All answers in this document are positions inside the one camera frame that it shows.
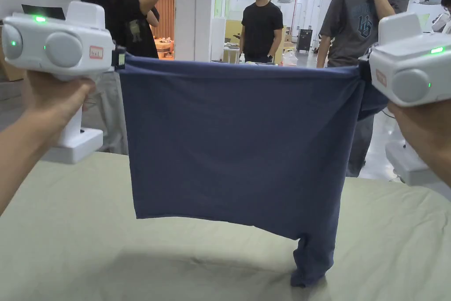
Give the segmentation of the person's right hand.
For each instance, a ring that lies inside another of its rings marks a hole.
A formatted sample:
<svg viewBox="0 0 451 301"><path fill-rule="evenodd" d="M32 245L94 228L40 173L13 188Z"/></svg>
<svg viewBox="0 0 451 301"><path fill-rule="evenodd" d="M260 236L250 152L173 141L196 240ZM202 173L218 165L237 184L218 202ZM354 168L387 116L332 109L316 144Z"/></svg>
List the person's right hand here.
<svg viewBox="0 0 451 301"><path fill-rule="evenodd" d="M447 186L451 185L451 101L416 107L388 103L402 135L420 159Z"/></svg>

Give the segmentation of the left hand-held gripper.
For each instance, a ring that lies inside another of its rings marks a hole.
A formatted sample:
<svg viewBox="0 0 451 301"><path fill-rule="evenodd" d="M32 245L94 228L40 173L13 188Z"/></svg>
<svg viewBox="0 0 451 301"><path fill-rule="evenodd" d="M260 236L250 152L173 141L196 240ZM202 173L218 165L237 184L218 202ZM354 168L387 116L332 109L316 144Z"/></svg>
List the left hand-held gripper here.
<svg viewBox="0 0 451 301"><path fill-rule="evenodd" d="M125 67L125 49L106 29L101 6L72 1L65 19L15 13L3 20L2 35L6 63L64 82L90 78L123 107L118 70Z"/></svg>

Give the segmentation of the person's left hand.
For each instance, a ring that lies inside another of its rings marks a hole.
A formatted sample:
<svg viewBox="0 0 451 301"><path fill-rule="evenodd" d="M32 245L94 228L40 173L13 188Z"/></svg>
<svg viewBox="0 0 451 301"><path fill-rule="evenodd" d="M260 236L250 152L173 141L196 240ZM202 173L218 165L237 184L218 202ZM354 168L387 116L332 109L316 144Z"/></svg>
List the person's left hand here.
<svg viewBox="0 0 451 301"><path fill-rule="evenodd" d="M42 140L56 142L94 89L90 79L64 82L49 73L27 71L22 94L32 132Z"/></svg>

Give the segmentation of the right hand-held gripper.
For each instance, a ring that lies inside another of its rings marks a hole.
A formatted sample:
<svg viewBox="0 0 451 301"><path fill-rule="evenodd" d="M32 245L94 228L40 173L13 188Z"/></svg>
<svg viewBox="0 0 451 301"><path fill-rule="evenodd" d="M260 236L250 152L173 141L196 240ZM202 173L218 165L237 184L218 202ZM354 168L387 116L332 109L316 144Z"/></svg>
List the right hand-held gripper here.
<svg viewBox="0 0 451 301"><path fill-rule="evenodd" d="M378 44L359 59L359 70L372 88L362 102L360 118L374 114L391 101L416 107L451 98L451 38L425 33L414 13L383 18ZM400 180L410 186L441 184L404 136L385 147L387 159Z"/></svg>

